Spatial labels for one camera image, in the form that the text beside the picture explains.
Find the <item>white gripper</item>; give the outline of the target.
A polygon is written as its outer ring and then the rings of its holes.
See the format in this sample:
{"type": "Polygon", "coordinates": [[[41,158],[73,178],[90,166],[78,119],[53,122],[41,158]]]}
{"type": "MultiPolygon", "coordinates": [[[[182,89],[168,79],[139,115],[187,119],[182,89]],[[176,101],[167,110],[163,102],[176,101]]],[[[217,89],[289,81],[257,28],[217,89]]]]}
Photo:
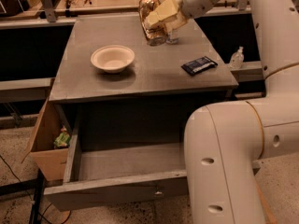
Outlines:
{"type": "MultiPolygon", "coordinates": [[[[188,18],[199,18],[214,7],[212,0],[182,0],[181,11],[188,18]]],[[[167,33],[177,30],[188,22],[179,14],[178,0],[164,0],[145,19],[145,27],[154,29],[164,27],[167,33]]]]}

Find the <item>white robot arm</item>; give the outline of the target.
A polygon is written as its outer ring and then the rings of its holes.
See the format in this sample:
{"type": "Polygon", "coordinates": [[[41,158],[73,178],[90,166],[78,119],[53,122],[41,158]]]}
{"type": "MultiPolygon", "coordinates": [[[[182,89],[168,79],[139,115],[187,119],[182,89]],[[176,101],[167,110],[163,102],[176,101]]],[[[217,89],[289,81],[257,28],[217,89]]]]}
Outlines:
{"type": "MultiPolygon", "coordinates": [[[[178,28],[220,0],[167,0],[146,18],[178,28]]],[[[254,161],[299,141],[299,13],[292,0],[249,0],[262,61],[263,98],[205,105],[189,117],[184,155],[193,224],[265,224],[254,161]]]]}

